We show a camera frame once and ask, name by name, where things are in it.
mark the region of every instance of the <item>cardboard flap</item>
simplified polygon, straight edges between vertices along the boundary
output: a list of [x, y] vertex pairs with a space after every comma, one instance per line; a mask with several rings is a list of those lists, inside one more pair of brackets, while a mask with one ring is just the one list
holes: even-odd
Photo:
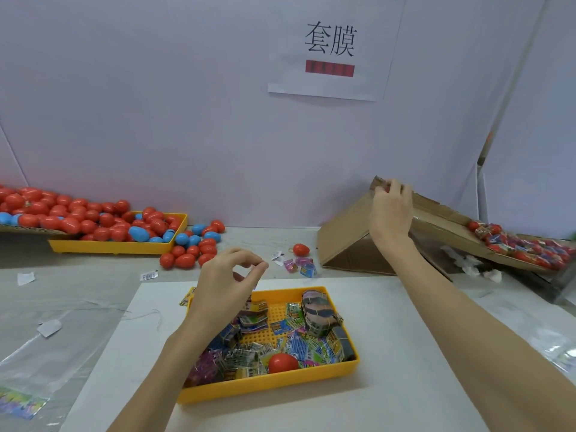
[[368, 235], [371, 207], [372, 197], [366, 194], [320, 228], [317, 245], [321, 265]]

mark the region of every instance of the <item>table surface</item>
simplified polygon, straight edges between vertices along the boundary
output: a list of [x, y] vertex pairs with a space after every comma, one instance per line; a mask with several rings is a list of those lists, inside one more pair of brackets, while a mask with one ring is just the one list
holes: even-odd
[[[315, 228], [264, 229], [228, 228], [223, 235], [220, 249], [242, 246], [270, 259], [275, 251], [288, 254], [288, 248], [301, 242], [317, 257]], [[140, 286], [140, 274], [158, 269], [157, 256], [97, 256], [83, 254], [55, 254], [41, 237], [31, 235], [0, 234], [0, 358], [11, 354], [35, 335], [39, 321], [49, 319], [65, 310], [78, 309], [86, 299], [109, 302], [126, 309]], [[36, 280], [18, 287], [17, 274], [33, 271]], [[162, 271], [155, 282], [181, 282], [198, 279], [199, 268], [184, 271]], [[319, 268], [321, 278], [346, 278], [373, 276], [333, 269]], [[275, 264], [265, 273], [264, 279], [290, 279], [289, 274]], [[383, 285], [398, 282], [395, 277], [379, 276]], [[569, 338], [576, 339], [576, 319], [558, 306], [546, 303], [514, 279], [504, 275], [501, 284], [485, 279], [473, 279], [464, 274], [454, 275], [454, 283], [471, 297], [480, 297], [493, 291], [505, 297], [519, 309], [528, 313], [547, 327]], [[119, 323], [109, 321], [110, 330]], [[0, 429], [12, 432], [57, 432], [66, 419], [78, 394], [94, 368], [103, 348], [58, 391], [48, 404], [31, 421], [0, 416]]]

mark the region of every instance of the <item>white paper sheet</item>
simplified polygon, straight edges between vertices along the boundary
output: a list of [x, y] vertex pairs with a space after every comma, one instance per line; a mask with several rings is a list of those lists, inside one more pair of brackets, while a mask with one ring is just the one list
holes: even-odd
[[378, 101], [405, 0], [271, 0], [268, 92]]

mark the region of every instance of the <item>plastic egg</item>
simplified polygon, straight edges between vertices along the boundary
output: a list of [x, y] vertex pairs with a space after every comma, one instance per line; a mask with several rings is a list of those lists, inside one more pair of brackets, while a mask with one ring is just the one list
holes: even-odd
[[204, 233], [204, 238], [213, 238], [216, 240], [216, 242], [220, 242], [220, 240], [222, 239], [222, 237], [220, 236], [220, 233], [217, 232], [206, 232]]
[[173, 230], [167, 230], [166, 232], [164, 232], [164, 235], [162, 235], [162, 241], [163, 242], [170, 242], [173, 237], [174, 237], [174, 231]]
[[8, 212], [0, 212], [0, 224], [11, 225], [12, 215], [10, 215]]
[[195, 235], [200, 235], [205, 228], [206, 228], [206, 225], [204, 225], [204, 224], [194, 225], [194, 226], [192, 226], [192, 233], [194, 233]]
[[143, 229], [142, 227], [132, 226], [128, 229], [128, 233], [136, 242], [146, 242], [148, 239], [150, 239], [150, 234], [146, 229]]
[[10, 220], [10, 225], [18, 226], [18, 218], [20, 217], [20, 215], [22, 215], [22, 214], [13, 215], [11, 220]]
[[178, 233], [176, 235], [176, 243], [178, 245], [188, 245], [189, 240], [190, 238], [188, 238], [188, 235], [186, 235], [186, 233]]
[[192, 235], [188, 240], [188, 246], [190, 247], [191, 245], [198, 245], [201, 240], [202, 238], [200, 238], [198, 235]]

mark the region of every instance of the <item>yellow tray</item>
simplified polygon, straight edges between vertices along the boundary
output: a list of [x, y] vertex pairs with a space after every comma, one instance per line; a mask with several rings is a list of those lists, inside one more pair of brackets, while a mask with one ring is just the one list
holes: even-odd
[[56, 253], [112, 253], [112, 254], [164, 254], [174, 246], [174, 239], [188, 227], [188, 215], [171, 214], [182, 219], [182, 224], [170, 242], [113, 242], [113, 241], [80, 241], [74, 235], [63, 235], [59, 239], [49, 239], [52, 250]]
[[[317, 290], [328, 294], [328, 291], [325, 287], [314, 286], [289, 290], [254, 291], [252, 293], [252, 300], [266, 300], [268, 302], [268, 321], [280, 321], [286, 318], [286, 303], [301, 302], [302, 293], [307, 290]], [[193, 299], [190, 299], [188, 301], [188, 309], [190, 309], [192, 300]], [[337, 312], [330, 296], [328, 296], [328, 300], [330, 300], [334, 311]], [[360, 363], [360, 357], [358, 356], [358, 352], [356, 351], [352, 339], [350, 338], [344, 325], [342, 325], [342, 328], [346, 332], [346, 335], [348, 335], [352, 349], [354, 349], [354, 355], [356, 356], [356, 359], [353, 361], [320, 365], [318, 367], [284, 371], [283, 373], [265, 374], [263, 376], [253, 376], [233, 381], [218, 382], [216, 384], [184, 388], [178, 396], [177, 403], [196, 403], [203, 400], [219, 399], [235, 396], [238, 394], [278, 388], [280, 386], [302, 384], [304, 382], [312, 382], [321, 379], [329, 379], [331, 377], [340, 377], [351, 374], [354, 372], [354, 370], [356, 370], [358, 363]], [[275, 335], [274, 332], [268, 328], [265, 331], [258, 332], [256, 334], [244, 335], [242, 338], [242, 343], [272, 343], [273, 345], [276, 345], [276, 340], [281, 337], [282, 335]]]

